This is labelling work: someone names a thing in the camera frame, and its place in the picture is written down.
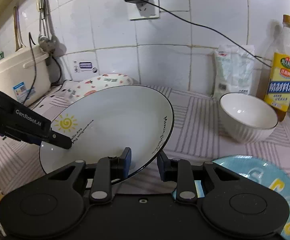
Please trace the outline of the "white plate with sun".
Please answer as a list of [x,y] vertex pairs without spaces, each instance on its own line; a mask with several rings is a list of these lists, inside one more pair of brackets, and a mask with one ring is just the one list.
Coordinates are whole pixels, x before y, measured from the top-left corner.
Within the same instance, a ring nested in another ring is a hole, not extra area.
[[95,164],[103,157],[117,157],[131,149],[132,177],[148,166],[169,140],[174,126],[170,101],[145,86],[107,88],[64,109],[52,121],[54,131],[72,140],[65,150],[42,142],[39,160],[51,173],[75,160]]

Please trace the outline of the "white carrot bunny plate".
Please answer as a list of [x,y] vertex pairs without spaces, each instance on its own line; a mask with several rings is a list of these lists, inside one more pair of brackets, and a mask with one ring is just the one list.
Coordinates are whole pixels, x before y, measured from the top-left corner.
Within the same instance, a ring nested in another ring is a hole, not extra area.
[[134,81],[125,74],[103,74],[87,80],[75,82],[65,92],[65,99],[69,103],[110,87],[133,85]]

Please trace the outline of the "blue egg plate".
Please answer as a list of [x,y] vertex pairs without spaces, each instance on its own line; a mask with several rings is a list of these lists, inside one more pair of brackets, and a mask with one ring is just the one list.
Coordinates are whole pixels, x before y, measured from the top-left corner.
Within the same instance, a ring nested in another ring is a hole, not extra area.
[[191,237],[290,239],[290,177],[276,165],[234,155],[186,167],[186,191],[198,199]]

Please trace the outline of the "striped table mat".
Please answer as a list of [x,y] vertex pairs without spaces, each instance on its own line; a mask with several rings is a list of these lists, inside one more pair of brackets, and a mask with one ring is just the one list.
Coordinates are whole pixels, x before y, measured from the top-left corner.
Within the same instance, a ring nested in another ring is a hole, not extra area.
[[[172,103],[174,129],[165,146],[169,157],[197,165],[228,155],[266,159],[290,176],[290,117],[285,117],[265,140],[249,144],[234,141],[219,120],[216,100],[195,92],[157,87]],[[0,137],[0,190],[8,193],[41,176],[38,146]]]

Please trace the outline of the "white rice cooker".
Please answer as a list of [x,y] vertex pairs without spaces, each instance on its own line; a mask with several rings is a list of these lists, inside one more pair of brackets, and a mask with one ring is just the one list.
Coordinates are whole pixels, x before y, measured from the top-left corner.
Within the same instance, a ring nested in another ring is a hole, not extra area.
[[51,87],[46,66],[49,54],[38,45],[21,48],[0,60],[0,91],[29,106]]

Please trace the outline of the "large white ribbed bowl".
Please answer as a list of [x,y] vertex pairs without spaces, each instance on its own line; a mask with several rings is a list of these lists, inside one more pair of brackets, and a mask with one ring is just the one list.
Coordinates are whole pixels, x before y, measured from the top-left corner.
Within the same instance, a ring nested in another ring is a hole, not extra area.
[[253,95],[227,93],[218,103],[222,125],[233,139],[242,144],[265,140],[278,125],[276,112]]

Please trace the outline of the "hanging metal ladle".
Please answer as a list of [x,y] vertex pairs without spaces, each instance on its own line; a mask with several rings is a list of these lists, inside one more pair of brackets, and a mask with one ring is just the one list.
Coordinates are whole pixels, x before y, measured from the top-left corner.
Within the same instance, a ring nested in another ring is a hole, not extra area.
[[52,29],[49,1],[36,0],[36,3],[39,12],[38,44],[43,51],[53,54],[56,50],[56,37]]

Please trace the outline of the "white salt bag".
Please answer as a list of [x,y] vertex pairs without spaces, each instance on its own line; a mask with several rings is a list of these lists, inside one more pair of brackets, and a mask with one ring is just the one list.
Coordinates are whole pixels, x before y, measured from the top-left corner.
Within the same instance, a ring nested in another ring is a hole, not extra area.
[[226,93],[249,94],[254,67],[254,46],[221,45],[213,53],[216,76],[213,97],[220,99]]

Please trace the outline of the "yellow label cooking wine bottle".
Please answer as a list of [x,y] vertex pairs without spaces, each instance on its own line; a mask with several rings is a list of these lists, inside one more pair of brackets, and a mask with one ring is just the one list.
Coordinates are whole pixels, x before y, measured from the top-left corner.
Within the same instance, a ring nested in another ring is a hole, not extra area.
[[283,15],[283,27],[265,51],[257,97],[271,106],[282,122],[290,106],[290,15]]

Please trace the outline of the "wall sticker label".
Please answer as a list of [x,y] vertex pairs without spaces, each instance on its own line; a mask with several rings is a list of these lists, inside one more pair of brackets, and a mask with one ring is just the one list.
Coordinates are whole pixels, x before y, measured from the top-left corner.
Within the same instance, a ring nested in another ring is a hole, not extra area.
[[98,69],[95,67],[91,61],[73,61],[73,69],[75,73],[80,72],[93,72],[97,73]]

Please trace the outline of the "white wall socket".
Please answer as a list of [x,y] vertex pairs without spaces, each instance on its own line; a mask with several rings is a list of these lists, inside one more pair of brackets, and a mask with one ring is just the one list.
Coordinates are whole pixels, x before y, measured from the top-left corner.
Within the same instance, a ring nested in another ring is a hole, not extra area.
[[[148,0],[150,3],[159,5],[159,0]],[[131,21],[138,20],[152,20],[160,18],[160,11],[158,7],[155,7],[148,3],[128,3],[128,19]]]

